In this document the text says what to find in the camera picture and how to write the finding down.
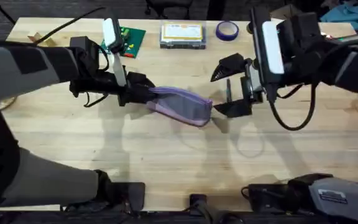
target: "green circuit board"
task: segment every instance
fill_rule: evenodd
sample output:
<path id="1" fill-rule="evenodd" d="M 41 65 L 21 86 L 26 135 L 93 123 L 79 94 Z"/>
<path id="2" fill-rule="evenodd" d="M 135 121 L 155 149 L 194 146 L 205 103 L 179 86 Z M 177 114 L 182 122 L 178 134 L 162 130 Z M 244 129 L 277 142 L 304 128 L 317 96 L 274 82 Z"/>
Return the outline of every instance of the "green circuit board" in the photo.
<path id="1" fill-rule="evenodd" d="M 120 55 L 124 57 L 136 58 L 139 53 L 140 46 L 142 45 L 145 33 L 146 30 L 121 27 L 121 36 L 124 38 L 124 50 L 120 52 Z M 107 52 L 107 54 L 111 54 L 111 52 L 107 49 L 104 40 L 101 43 L 101 47 Z"/>

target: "chair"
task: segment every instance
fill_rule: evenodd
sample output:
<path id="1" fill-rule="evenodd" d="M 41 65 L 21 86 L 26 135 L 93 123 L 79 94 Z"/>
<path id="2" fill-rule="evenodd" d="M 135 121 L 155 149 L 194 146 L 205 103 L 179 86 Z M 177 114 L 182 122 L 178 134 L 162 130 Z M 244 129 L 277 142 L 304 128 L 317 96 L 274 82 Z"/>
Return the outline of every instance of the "chair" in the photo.
<path id="1" fill-rule="evenodd" d="M 150 8 L 154 9 L 157 13 L 157 19 L 161 17 L 164 19 L 168 19 L 168 17 L 164 14 L 164 10 L 168 7 L 182 7 L 187 10 L 187 13 L 184 19 L 190 19 L 190 6 L 193 3 L 193 0 L 146 0 L 147 8 L 145 10 L 146 15 L 151 14 Z"/>

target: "white label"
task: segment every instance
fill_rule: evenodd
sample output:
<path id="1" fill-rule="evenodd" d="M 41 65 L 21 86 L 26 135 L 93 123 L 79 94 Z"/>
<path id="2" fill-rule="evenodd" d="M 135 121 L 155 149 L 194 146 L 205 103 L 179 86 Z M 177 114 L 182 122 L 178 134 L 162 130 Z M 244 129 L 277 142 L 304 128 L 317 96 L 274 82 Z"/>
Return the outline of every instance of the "white label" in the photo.
<path id="1" fill-rule="evenodd" d="M 201 24 L 166 23 L 162 26 L 161 39 L 165 41 L 188 41 L 203 39 Z"/>
<path id="2" fill-rule="evenodd" d="M 116 33 L 111 18 L 103 22 L 103 37 L 107 48 L 116 41 Z"/>
<path id="3" fill-rule="evenodd" d="M 269 70 L 274 74 L 284 74 L 284 64 L 276 25 L 272 21 L 266 21 L 262 24 L 262 30 L 264 33 Z"/>

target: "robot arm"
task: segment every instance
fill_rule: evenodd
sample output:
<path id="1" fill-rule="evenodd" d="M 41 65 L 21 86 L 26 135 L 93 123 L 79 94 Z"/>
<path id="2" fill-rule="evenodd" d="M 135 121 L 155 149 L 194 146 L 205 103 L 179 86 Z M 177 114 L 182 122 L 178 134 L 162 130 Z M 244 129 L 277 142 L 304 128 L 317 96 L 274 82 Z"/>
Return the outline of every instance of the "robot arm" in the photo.
<path id="1" fill-rule="evenodd" d="M 0 42 L 0 100 L 80 78 L 84 71 L 78 68 L 79 52 Z"/>
<path id="2" fill-rule="evenodd" d="M 243 195 L 255 212 L 323 215 L 332 223 L 358 223 L 358 182 L 330 174 L 308 174 L 287 184 L 250 184 Z"/>
<path id="3" fill-rule="evenodd" d="M 112 52 L 120 50 L 118 37 L 109 44 Z M 72 38 L 70 47 L 0 42 L 0 100 L 63 82 L 70 82 L 75 97 L 87 91 L 113 94 L 121 106 L 145 103 L 154 96 L 147 91 L 154 85 L 145 75 L 129 73 L 123 77 L 125 85 L 119 85 L 107 69 L 99 69 L 99 46 L 86 37 Z M 126 75 L 123 67 L 119 69 Z M 144 188 L 143 183 L 112 183 L 100 170 L 80 170 L 31 154 L 18 145 L 0 112 L 0 207 L 92 200 L 114 205 L 129 200 L 132 192 L 136 197 L 131 206 L 140 210 Z"/>

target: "blue cloth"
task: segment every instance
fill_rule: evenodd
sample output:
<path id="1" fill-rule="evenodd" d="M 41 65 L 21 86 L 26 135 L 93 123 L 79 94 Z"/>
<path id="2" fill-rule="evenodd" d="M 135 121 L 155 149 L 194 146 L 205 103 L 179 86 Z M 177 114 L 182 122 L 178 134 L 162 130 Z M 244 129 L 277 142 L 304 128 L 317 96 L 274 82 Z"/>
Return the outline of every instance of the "blue cloth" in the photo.
<path id="1" fill-rule="evenodd" d="M 355 30 L 358 30 L 358 6 L 355 1 L 345 2 L 323 15 L 321 22 L 350 22 Z"/>

